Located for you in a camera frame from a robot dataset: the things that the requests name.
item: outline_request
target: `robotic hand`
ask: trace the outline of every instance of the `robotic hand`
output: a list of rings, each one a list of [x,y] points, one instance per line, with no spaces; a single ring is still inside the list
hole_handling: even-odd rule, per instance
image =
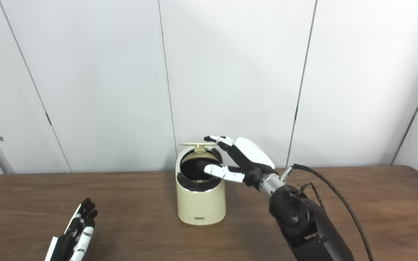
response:
[[[254,142],[207,136],[239,167],[201,161],[197,167],[225,180],[253,186],[269,200],[269,212],[298,261],[353,261],[354,257],[325,210],[307,198],[303,190],[286,185],[270,158]]]
[[[53,237],[45,261],[81,261],[93,236],[98,215],[95,203],[86,198],[73,213],[65,232]]]

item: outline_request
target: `robotic arm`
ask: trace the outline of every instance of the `robotic arm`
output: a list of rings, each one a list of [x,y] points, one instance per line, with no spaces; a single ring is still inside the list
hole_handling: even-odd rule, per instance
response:
[[[238,138],[207,136],[216,142],[239,167],[201,161],[205,173],[234,182],[243,182],[269,200],[269,212],[298,261],[354,261],[342,237],[323,208],[291,185],[275,171],[270,158],[254,142]]]

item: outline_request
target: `panel seam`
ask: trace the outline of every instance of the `panel seam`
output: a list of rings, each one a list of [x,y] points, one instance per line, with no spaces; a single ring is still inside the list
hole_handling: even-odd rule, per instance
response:
[[[177,157],[177,141],[176,141],[176,137],[175,137],[174,114],[173,114],[173,110],[172,110],[171,85],[169,83],[169,70],[167,69],[167,55],[165,53],[164,29],[162,27],[161,1],[160,0],[157,0],[157,6],[159,7],[159,22],[161,24],[162,48],[163,48],[163,51],[164,51],[164,63],[165,63],[165,76],[166,76],[166,79],[167,79],[167,91],[169,93],[169,105],[171,107],[171,120],[172,120],[172,132],[173,132],[173,135],[174,135],[175,157]]]
[[[1,7],[1,10],[2,10],[3,15],[4,15],[4,17],[5,17],[5,20],[6,20],[6,22],[7,22],[7,25],[9,26],[9,29],[10,29],[10,31],[11,31],[11,34],[12,34],[12,36],[13,36],[13,38],[14,38],[14,41],[15,41],[15,43],[16,43],[16,45],[17,45],[17,49],[19,50],[20,56],[22,56],[22,60],[24,61],[25,68],[27,69],[28,74],[29,74],[29,76],[30,76],[30,79],[32,80],[33,87],[35,87],[35,91],[36,91],[36,93],[37,93],[37,95],[38,95],[38,99],[40,99],[41,106],[43,107],[43,110],[45,111],[45,114],[46,114],[46,115],[48,115],[48,112],[46,111],[45,104],[43,103],[43,100],[41,99],[40,92],[38,91],[38,87],[36,86],[35,80],[33,79],[32,71],[30,71],[30,68],[28,67],[27,60],[25,59],[25,56],[24,56],[24,54],[23,54],[23,52],[22,52],[22,49],[20,48],[19,41],[17,40],[17,37],[15,36],[14,30],[13,30],[13,28],[12,28],[12,25],[11,25],[10,21],[9,21],[9,18],[7,17],[7,13],[6,13],[5,9],[4,9],[4,6],[3,6],[3,4],[2,4],[2,2],[1,2],[1,0],[0,0],[0,7]],[[58,143],[58,145],[59,145],[59,148],[60,148],[61,153],[62,153],[62,155],[63,155],[63,158],[64,158],[64,160],[65,160],[65,163],[67,164],[67,167],[69,168],[69,171],[70,171],[70,172],[72,172],[72,170],[71,170],[71,168],[70,168],[70,165],[69,165],[69,162],[68,162],[68,160],[67,160],[67,157],[65,156],[65,153],[64,153],[64,151],[63,151],[63,149],[62,149],[62,146],[61,146],[61,143],[60,143],[60,141],[59,141],[58,135],[56,134],[56,131],[55,131],[55,129],[54,129],[54,126],[53,126],[52,124],[50,124],[50,125],[51,125],[51,128],[53,129],[54,136],[56,137],[56,141],[57,141],[57,143]]]
[[[299,102],[300,102],[300,98],[301,98],[302,85],[303,85],[303,82],[304,82],[304,74],[306,72],[307,58],[308,58],[308,55],[309,55],[309,46],[311,45],[312,29],[314,28],[315,12],[317,10],[317,2],[318,1],[319,0],[315,0],[314,11],[312,13],[311,29],[309,31],[309,39],[307,40],[306,56],[304,57],[304,66],[302,68],[302,75],[301,75],[301,83],[300,83],[300,86],[299,86],[298,100],[296,102],[295,120],[293,121],[293,127],[292,127],[292,130],[291,130],[290,144],[289,144],[289,147],[288,147],[288,155],[287,155],[287,164],[286,164],[285,167],[288,167],[288,163],[289,163],[289,160],[290,160],[293,135],[295,133],[295,126],[296,126],[296,121],[297,121]]]
[[[398,149],[396,150],[396,153],[394,154],[393,160],[391,161],[391,165],[394,164],[394,161],[396,160],[396,157],[398,156],[398,153],[401,150],[401,147],[403,145],[403,142],[406,139],[406,136],[407,136],[407,134],[409,132],[409,129],[411,129],[411,126],[412,126],[412,124],[414,122],[414,119],[415,119],[415,117],[417,115],[417,112],[418,112],[418,105],[417,105],[417,108],[414,111],[414,114],[413,114],[412,118],[411,118],[411,122],[409,123],[409,125],[408,125],[408,127],[406,129],[406,132],[404,133],[403,138],[401,139],[401,143],[399,144]]]

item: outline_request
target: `white robotic hand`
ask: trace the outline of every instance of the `white robotic hand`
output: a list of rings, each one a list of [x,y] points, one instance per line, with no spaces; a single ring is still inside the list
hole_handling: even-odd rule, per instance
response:
[[[205,173],[235,182],[244,182],[259,190],[261,179],[265,174],[276,173],[272,160],[254,142],[239,137],[232,140],[229,137],[207,136],[205,141],[216,142],[222,150],[234,160],[239,167],[221,166],[209,162],[199,162],[197,167]]]
[[[65,232],[53,237],[45,261],[81,261],[93,236],[98,215],[95,203],[86,198],[73,213]]]

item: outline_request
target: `black object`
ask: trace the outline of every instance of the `black object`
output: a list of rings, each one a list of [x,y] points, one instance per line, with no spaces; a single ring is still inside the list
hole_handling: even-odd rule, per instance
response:
[[[323,175],[321,175],[319,172],[316,172],[315,170],[311,169],[310,167],[307,167],[307,166],[304,166],[304,165],[299,165],[299,164],[293,164],[292,168],[297,169],[297,170],[305,170],[307,172],[310,172],[310,173],[314,174],[315,176],[320,178],[323,182],[325,182],[325,184],[327,184],[333,190],[333,192],[338,196],[338,198],[340,198],[341,202],[345,205],[346,209],[348,210],[351,217],[353,218],[353,221],[355,222],[355,225],[357,226],[357,229],[358,229],[358,231],[360,233],[360,236],[362,238],[362,241],[364,243],[365,251],[367,252],[367,256],[368,256],[369,260],[373,261],[372,251],[370,250],[369,242],[367,241],[367,238],[365,237],[364,230],[360,226],[359,220],[357,219],[353,209],[349,206],[348,202],[345,200],[343,195],[341,195],[341,193],[335,188],[335,186],[332,185],[332,183],[330,183]]]
[[[354,261],[323,208],[296,188],[278,188],[270,197],[269,212],[298,261]]]

